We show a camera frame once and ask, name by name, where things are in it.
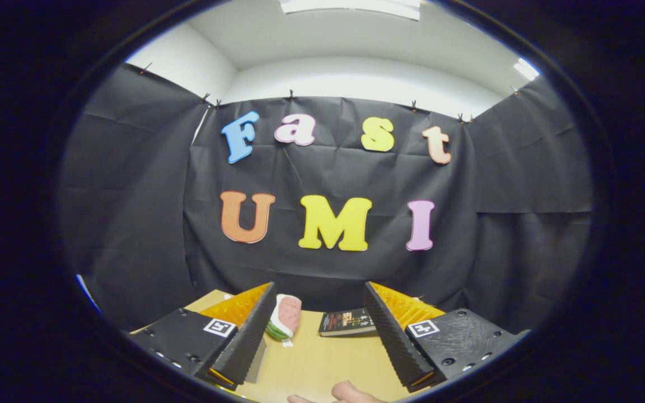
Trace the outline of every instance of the letter m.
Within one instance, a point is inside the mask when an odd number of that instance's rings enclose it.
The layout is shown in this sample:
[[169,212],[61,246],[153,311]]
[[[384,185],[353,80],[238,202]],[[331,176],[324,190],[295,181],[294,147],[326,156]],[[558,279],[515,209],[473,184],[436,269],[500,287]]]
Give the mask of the letter m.
[[365,221],[367,212],[372,207],[370,200],[351,198],[337,217],[324,196],[304,196],[300,199],[300,204],[305,206],[306,210],[305,234],[298,242],[300,247],[320,249],[323,243],[317,239],[319,231],[328,249],[335,247],[340,235],[344,233],[343,240],[338,245],[341,250],[367,250]]

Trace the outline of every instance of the letter i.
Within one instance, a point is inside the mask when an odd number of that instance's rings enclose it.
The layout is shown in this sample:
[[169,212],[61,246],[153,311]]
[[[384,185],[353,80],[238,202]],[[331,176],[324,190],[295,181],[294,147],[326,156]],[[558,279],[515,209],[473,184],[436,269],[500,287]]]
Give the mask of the letter i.
[[407,242],[407,250],[428,250],[432,248],[429,239],[429,216],[434,203],[429,200],[413,200],[407,204],[412,211],[412,237]]

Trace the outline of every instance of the finger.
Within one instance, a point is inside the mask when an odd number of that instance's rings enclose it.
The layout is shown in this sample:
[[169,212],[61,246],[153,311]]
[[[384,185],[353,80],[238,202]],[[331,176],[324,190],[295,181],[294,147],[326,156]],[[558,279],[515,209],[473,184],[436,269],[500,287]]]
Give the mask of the finger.
[[373,395],[359,391],[350,381],[336,383],[333,387],[333,396],[337,400],[347,403],[377,403]]
[[300,397],[298,395],[290,395],[287,396],[287,403],[313,403],[310,400],[307,400],[304,397]]

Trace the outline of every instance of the pink food item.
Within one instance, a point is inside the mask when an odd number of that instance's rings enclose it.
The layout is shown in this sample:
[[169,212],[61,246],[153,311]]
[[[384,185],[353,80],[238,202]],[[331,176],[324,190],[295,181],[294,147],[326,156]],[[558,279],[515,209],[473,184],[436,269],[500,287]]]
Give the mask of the pink food item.
[[268,334],[275,339],[291,339],[300,323],[302,301],[294,296],[278,294],[277,304],[268,323]]

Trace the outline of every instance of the wooden table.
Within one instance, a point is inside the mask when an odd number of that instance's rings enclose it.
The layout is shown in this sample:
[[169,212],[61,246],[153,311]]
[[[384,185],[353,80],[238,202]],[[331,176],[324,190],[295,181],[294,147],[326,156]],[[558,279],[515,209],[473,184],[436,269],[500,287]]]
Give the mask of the wooden table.
[[[186,306],[202,311],[223,301],[225,293],[214,290]],[[292,338],[293,347],[265,334],[268,346],[258,382],[246,382],[236,393],[260,403],[286,403],[289,395],[300,395],[317,403],[335,401],[330,390],[335,383],[350,380],[359,390],[392,401],[410,393],[392,369],[390,359],[376,335],[320,337],[322,312],[302,311]]]

